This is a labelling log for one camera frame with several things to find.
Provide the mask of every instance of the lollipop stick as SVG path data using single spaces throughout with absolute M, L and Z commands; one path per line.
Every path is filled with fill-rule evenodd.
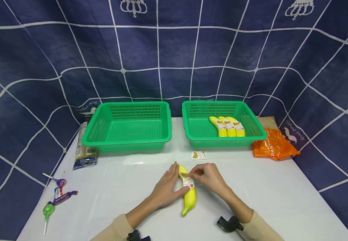
M 44 175 L 45 177 L 47 177 L 47 178 L 52 178 L 52 179 L 53 179 L 53 177 L 51 177 L 50 175 L 47 175 L 47 174 L 45 174 L 45 173 L 43 173 L 43 175 Z
M 47 226 L 48 226 L 48 221 L 46 221 L 44 225 L 44 236 L 47 233 Z

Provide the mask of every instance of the packaged food bag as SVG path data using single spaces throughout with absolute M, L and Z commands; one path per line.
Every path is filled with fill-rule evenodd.
M 278 129 L 274 116 L 257 117 L 268 137 L 263 141 L 253 142 L 254 157 L 269 157 L 282 160 L 301 153 L 283 136 Z
M 89 120 L 90 119 L 87 119 L 87 121 L 80 125 L 73 170 L 83 167 L 91 167 L 97 163 L 97 149 L 95 147 L 86 147 L 81 143 L 81 139 L 83 138 Z

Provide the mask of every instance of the green lollipop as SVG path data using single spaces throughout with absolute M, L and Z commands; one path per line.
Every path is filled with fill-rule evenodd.
M 47 233 L 49 216 L 54 212 L 54 210 L 55 210 L 55 206 L 52 204 L 52 202 L 48 202 L 43 209 L 43 214 L 45 215 L 44 236 Z

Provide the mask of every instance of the hand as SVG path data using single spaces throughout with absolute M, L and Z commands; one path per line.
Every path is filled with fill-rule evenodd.
M 148 197 L 156 204 L 157 208 L 161 208 L 171 204 L 173 201 L 183 197 L 190 187 L 183 187 L 174 192 L 174 185 L 179 175 L 179 165 L 174 162 L 168 171 L 166 171 L 159 182 L 156 184 L 151 195 Z
M 190 177 L 220 197 L 224 193 L 231 191 L 214 163 L 196 165 L 190 171 Z

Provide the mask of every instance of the yellow banana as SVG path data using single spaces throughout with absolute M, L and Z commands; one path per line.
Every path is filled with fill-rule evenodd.
M 229 121 L 228 119 L 226 119 L 223 116 L 219 116 L 218 119 L 220 119 L 223 122 L 223 124 L 226 126 L 228 137 L 236 137 L 237 136 L 237 134 L 235 133 L 235 127 L 233 126 L 233 123 L 231 121 Z
M 179 165 L 179 178 L 183 182 L 183 186 L 189 186 L 190 191 L 187 192 L 184 196 L 185 207 L 182 211 L 182 216 L 185 216 L 190 210 L 192 210 L 197 203 L 197 191 L 196 186 L 194 185 L 194 180 L 189 176 L 189 172 L 182 165 Z
M 215 116 L 210 116 L 209 120 L 217 128 L 219 137 L 227 137 L 226 126 L 222 123 L 220 119 L 218 119 Z
M 243 127 L 243 125 L 239 121 L 237 121 L 233 117 L 226 117 L 226 119 L 228 119 L 230 122 L 233 123 L 237 137 L 245 137 L 246 136 L 245 128 Z

